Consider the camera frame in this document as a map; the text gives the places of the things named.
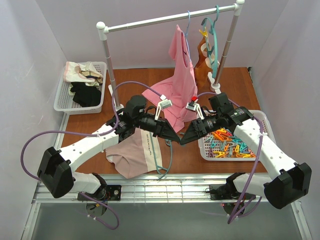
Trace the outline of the mauve underwear white waistband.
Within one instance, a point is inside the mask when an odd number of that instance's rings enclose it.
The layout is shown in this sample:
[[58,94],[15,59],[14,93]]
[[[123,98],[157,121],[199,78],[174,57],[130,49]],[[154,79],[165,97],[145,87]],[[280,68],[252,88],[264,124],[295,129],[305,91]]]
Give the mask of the mauve underwear white waistband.
[[137,128],[133,135],[117,145],[108,147],[106,159],[126,179],[155,171],[162,166],[162,155],[157,137]]

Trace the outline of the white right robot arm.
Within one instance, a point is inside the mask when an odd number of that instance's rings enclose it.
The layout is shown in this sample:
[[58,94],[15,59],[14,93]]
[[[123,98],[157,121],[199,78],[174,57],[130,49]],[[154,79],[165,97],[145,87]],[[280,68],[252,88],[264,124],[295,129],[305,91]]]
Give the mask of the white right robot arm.
[[211,132],[225,128],[242,140],[267,170],[268,176],[236,172],[212,194],[219,199],[242,199],[241,193],[266,198],[277,209],[291,204],[309,191],[312,170],[307,163],[297,163],[285,154],[263,131],[263,126],[244,106],[234,105],[225,93],[209,98],[214,115],[204,115],[193,97],[186,109],[197,112],[180,144],[199,140]]

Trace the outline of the teal clothes hanger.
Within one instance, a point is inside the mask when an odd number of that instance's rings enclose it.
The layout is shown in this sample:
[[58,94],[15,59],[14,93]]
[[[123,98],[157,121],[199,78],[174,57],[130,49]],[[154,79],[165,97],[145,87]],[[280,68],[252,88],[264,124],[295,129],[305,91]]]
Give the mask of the teal clothes hanger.
[[165,139],[165,146],[169,150],[169,154],[163,156],[161,152],[161,147],[159,145],[158,140],[156,138],[150,138],[150,151],[151,156],[154,161],[155,172],[158,174],[158,181],[163,180],[166,175],[170,172],[172,164],[173,164],[173,143],[171,140]]

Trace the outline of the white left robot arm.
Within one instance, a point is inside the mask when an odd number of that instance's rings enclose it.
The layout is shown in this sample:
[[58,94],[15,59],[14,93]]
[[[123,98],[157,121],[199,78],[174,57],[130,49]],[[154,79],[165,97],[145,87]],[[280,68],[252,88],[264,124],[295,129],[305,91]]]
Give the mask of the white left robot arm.
[[173,104],[164,95],[160,99],[155,106],[155,114],[152,114],[146,109],[146,98],[134,95],[92,136],[60,149],[48,148],[43,154],[37,176],[52,196],[61,198],[74,191],[84,192],[96,200],[102,199],[107,192],[106,181],[97,173],[85,174],[76,170],[98,153],[133,135],[137,128],[151,132],[154,137],[179,142],[180,138],[168,120],[160,117],[160,111]]

